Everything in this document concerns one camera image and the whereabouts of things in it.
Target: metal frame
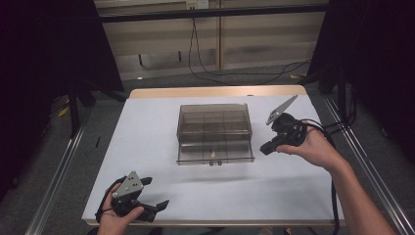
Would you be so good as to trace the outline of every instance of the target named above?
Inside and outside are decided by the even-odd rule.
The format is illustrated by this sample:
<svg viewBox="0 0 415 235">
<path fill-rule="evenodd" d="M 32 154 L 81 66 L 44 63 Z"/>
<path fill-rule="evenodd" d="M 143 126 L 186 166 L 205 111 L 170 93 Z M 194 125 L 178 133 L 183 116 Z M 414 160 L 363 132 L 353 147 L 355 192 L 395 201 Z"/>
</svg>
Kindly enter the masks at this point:
<svg viewBox="0 0 415 235">
<path fill-rule="evenodd" d="M 26 232 L 24 233 L 25 235 L 42 234 L 43 228 L 46 224 L 48 216 L 58 196 L 59 190 L 62 186 L 62 183 L 64 182 L 65 176 L 70 166 L 70 162 L 82 138 L 82 134 L 85 129 L 85 124 L 88 122 L 89 117 L 91 116 L 92 109 L 93 108 L 88 108 L 85 111 L 85 116 L 80 127 L 74 134 L 73 138 L 70 139 L 67 149 L 65 150 L 64 156 L 62 157 L 58 169 L 56 170 L 55 175 L 52 178 L 52 182 L 50 183 L 42 199 L 42 202 L 37 208 Z"/>
<path fill-rule="evenodd" d="M 312 13 L 326 12 L 329 10 L 342 11 L 349 8 L 349 4 L 308 4 L 308 5 L 287 5 L 276 7 L 249 7 L 249 8 L 216 8 L 201 10 L 184 10 L 169 12 L 137 13 L 137 14 L 116 14 L 102 15 L 99 17 L 88 18 L 69 18 L 64 19 L 64 23 L 122 23 L 122 22 L 141 22 L 155 20 L 172 19 L 192 19 L 192 18 L 211 18 L 211 17 L 234 17 L 251 15 L 271 15 L 271 14 L 292 14 L 292 13 Z"/>
<path fill-rule="evenodd" d="M 342 121 L 341 114 L 339 114 L 339 108 L 336 105 L 335 101 L 329 96 L 325 96 L 324 100 L 335 121 Z M 388 211 L 396 228 L 399 230 L 399 233 L 407 235 L 415 234 L 415 230 L 409 222 L 409 219 L 406 217 L 402 207 L 392 195 L 381 175 L 375 169 L 375 166 L 370 161 L 369 156 L 360 145 L 360 142 L 357 140 L 351 128 L 342 124 L 342 130 L 347 144 L 350 146 L 351 150 L 362 166 L 366 176 L 369 178 L 369 181 L 381 199 L 385 209 Z"/>
</svg>

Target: cable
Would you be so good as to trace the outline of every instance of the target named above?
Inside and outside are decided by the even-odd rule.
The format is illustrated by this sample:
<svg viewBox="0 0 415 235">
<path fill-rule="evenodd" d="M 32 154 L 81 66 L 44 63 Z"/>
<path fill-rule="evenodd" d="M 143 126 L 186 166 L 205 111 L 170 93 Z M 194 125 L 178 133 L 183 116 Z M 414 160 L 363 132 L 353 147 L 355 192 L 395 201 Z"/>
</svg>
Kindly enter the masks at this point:
<svg viewBox="0 0 415 235">
<path fill-rule="evenodd" d="M 196 22 L 195 22 L 195 19 L 193 19 L 193 30 L 192 30 L 192 37 L 191 37 L 191 41 L 190 41 L 189 58 L 188 58 L 188 59 L 189 59 L 189 61 L 188 61 L 188 66 L 189 66 L 189 69 L 190 69 L 191 73 L 192 73 L 195 77 L 197 77 L 197 78 L 199 78 L 199 79 L 209 80 L 209 81 L 214 81 L 214 82 L 218 82 L 218 83 L 225 84 L 225 85 L 238 86 L 239 84 L 231 84 L 231 83 L 227 83 L 227 82 L 219 81 L 219 80 L 216 80 L 216 79 L 211 79 L 211 78 L 206 78 L 206 77 L 200 77 L 199 75 L 197 75 L 197 74 L 195 74 L 195 73 L 193 72 L 193 70 L 192 70 L 192 68 L 191 68 L 191 66 L 190 66 L 190 55 L 191 55 L 192 48 L 193 48 L 193 38 L 194 38 L 194 36 L 196 36 L 196 43 L 197 43 L 197 49 L 198 49 L 198 58 L 199 58 L 199 63 L 200 63 L 200 65 L 201 65 L 201 67 L 203 68 L 203 70 L 204 70 L 206 73 L 210 74 L 210 75 L 216 75 L 216 76 L 223 76 L 223 75 L 277 75 L 276 77 L 272 77 L 272 78 L 268 79 L 267 81 L 261 82 L 261 83 L 259 83 L 259 84 L 253 84 L 253 85 L 263 85 L 263 84 L 269 83 L 269 82 L 271 82 L 271 81 L 273 81 L 273 80 L 275 80 L 275 79 L 279 78 L 282 74 L 287 73 L 287 72 L 290 72 L 290 71 L 294 71 L 294 70 L 298 69 L 299 67 L 301 67 L 301 66 L 303 66 L 303 65 L 305 65 L 305 64 L 307 64 L 307 63 L 309 63 L 309 62 L 311 61 L 311 59 L 309 59 L 309 60 L 306 60 L 306 61 L 304 61 L 304 62 L 295 62 L 295 63 L 291 63 L 291 64 L 288 64 L 288 65 L 285 65 L 285 66 L 283 67 L 283 69 L 282 69 L 282 71 L 281 71 L 281 72 L 223 72 L 223 73 L 213 73 L 213 72 L 211 72 L 211 71 L 208 71 L 208 70 L 205 68 L 205 66 L 203 65 L 203 63 L 202 63 L 202 58 L 201 58 L 201 53 L 200 53 L 200 46 L 199 46 L 198 31 L 197 31 L 197 29 L 196 29 Z M 293 69 L 291 69 L 291 70 L 287 70 L 287 71 L 285 71 L 285 69 L 286 69 L 288 66 L 291 66 L 291 65 L 294 65 L 294 64 L 298 64 L 298 63 L 300 63 L 300 64 L 299 64 L 298 66 L 296 66 L 295 68 L 293 68 Z"/>
<path fill-rule="evenodd" d="M 321 125 L 319 122 L 317 122 L 313 119 L 301 119 L 300 121 L 302 121 L 302 120 L 308 120 L 308 121 L 312 121 L 313 123 L 316 123 L 316 124 L 303 123 L 303 125 L 314 127 L 316 129 L 318 129 L 319 131 L 321 131 L 321 133 L 323 133 L 323 135 L 327 139 L 327 141 L 329 141 L 329 143 L 333 146 L 333 148 L 336 149 L 335 142 L 333 141 L 333 138 L 332 138 L 330 132 L 327 132 L 324 129 L 323 125 Z M 338 210 L 338 205 L 337 205 L 336 187 L 335 187 L 335 183 L 334 183 L 333 179 L 332 179 L 331 195 L 332 195 L 333 217 L 334 217 L 334 220 L 335 220 L 335 230 L 333 231 L 333 235 L 337 235 L 339 233 L 339 230 L 340 230 L 340 220 L 339 220 L 339 210 Z"/>
</svg>

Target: clear plastic container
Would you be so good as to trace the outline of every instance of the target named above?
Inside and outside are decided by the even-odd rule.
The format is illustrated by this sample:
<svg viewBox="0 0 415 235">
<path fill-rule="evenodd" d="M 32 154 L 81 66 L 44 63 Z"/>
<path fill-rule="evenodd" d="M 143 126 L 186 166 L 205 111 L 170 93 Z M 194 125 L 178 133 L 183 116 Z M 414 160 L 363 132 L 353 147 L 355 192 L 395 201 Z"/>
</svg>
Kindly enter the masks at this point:
<svg viewBox="0 0 415 235">
<path fill-rule="evenodd" d="M 177 163 L 251 163 L 252 136 L 247 104 L 183 105 L 177 127 Z"/>
</svg>

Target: white tabletop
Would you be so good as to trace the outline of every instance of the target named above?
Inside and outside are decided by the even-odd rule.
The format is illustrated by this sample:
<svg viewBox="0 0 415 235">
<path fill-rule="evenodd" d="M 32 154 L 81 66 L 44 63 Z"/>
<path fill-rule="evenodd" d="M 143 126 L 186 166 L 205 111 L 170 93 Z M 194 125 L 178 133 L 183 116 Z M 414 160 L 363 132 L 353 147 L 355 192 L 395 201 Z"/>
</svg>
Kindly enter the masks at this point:
<svg viewBox="0 0 415 235">
<path fill-rule="evenodd" d="M 139 201 L 154 206 L 170 200 L 151 225 L 312 225 L 332 224 L 331 177 L 298 156 L 259 147 L 275 136 L 265 124 L 269 112 L 292 95 L 128 99 L 82 219 L 96 224 L 105 190 L 136 170 L 153 177 Z M 178 165 L 176 137 L 181 105 L 248 104 L 253 163 Z M 319 120 L 307 95 L 299 95 L 286 113 Z M 340 219 L 343 212 L 339 203 Z"/>
</svg>

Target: hand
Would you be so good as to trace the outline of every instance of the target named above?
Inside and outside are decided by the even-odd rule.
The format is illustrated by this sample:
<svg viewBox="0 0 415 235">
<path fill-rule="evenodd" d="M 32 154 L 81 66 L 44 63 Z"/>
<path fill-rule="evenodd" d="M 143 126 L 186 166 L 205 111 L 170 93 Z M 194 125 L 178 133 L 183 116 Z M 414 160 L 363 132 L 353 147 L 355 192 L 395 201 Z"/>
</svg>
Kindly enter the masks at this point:
<svg viewBox="0 0 415 235">
<path fill-rule="evenodd" d="M 110 209 L 112 207 L 111 201 L 113 200 L 113 192 L 119 188 L 121 183 L 116 184 L 108 194 L 107 199 L 104 202 L 103 210 Z M 133 209 L 128 215 L 119 217 L 113 210 L 105 211 L 101 215 L 100 228 L 98 235 L 122 235 L 125 232 L 128 224 L 134 221 L 142 212 L 144 208 L 138 207 Z"/>
<path fill-rule="evenodd" d="M 344 159 L 329 143 L 318 129 L 313 127 L 307 128 L 307 135 L 304 142 L 298 146 L 280 145 L 276 149 L 277 152 L 290 155 L 299 155 L 313 165 L 322 166 L 329 172 Z"/>
</svg>

